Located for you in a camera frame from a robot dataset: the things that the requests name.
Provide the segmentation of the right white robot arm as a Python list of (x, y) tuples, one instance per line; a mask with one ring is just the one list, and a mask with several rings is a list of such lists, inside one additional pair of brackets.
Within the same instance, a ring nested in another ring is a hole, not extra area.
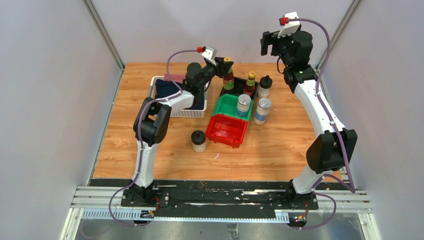
[(352, 177), (350, 161), (358, 139), (356, 131), (346, 129), (336, 117), (321, 90), (321, 77), (309, 64), (312, 40), (312, 35), (302, 30), (286, 36), (265, 31), (260, 40), (261, 55), (270, 53), (283, 62), (284, 81), (304, 106), (316, 135), (306, 151), (307, 165), (285, 191), (286, 204), (292, 209), (310, 199), (316, 186), (333, 172), (345, 168)]

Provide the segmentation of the silver lid jar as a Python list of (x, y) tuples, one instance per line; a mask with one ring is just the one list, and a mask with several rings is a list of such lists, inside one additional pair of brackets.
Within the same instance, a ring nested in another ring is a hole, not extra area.
[(241, 94), (239, 95), (237, 99), (237, 105), (236, 105), (236, 115), (238, 117), (246, 117), (248, 115), (250, 105), (251, 105), (251, 97), (247, 94)]
[(272, 101), (269, 98), (261, 98), (258, 101), (254, 115), (254, 122), (257, 125), (263, 125), (266, 122), (271, 107)]

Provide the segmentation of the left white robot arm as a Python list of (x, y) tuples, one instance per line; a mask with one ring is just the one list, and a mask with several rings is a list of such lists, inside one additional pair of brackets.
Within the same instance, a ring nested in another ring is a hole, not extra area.
[(163, 98), (147, 97), (134, 121), (133, 130), (137, 143), (137, 159), (129, 190), (140, 206), (153, 201), (153, 169), (156, 153), (164, 140), (171, 116), (199, 102), (214, 77), (224, 78), (233, 61), (224, 57), (206, 60), (205, 66), (197, 62), (186, 68), (185, 78), (179, 90)]

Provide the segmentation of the yellow cap sauce bottle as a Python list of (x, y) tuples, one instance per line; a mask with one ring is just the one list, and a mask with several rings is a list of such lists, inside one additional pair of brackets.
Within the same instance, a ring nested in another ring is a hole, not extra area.
[(243, 93), (251, 97), (255, 91), (255, 84), (256, 84), (256, 73), (254, 71), (250, 71), (248, 73), (248, 78), (246, 80)]
[(227, 92), (234, 89), (234, 73), (232, 67), (229, 68), (227, 74), (223, 77), (223, 88)]

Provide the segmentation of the silver lid jar back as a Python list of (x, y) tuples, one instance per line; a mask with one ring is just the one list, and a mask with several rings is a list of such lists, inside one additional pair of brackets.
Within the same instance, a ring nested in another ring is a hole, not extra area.
[(236, 105), (236, 115), (238, 117), (246, 117), (248, 115), (250, 105), (251, 105), (251, 97), (247, 94), (241, 94), (239, 95), (237, 99), (237, 105)]

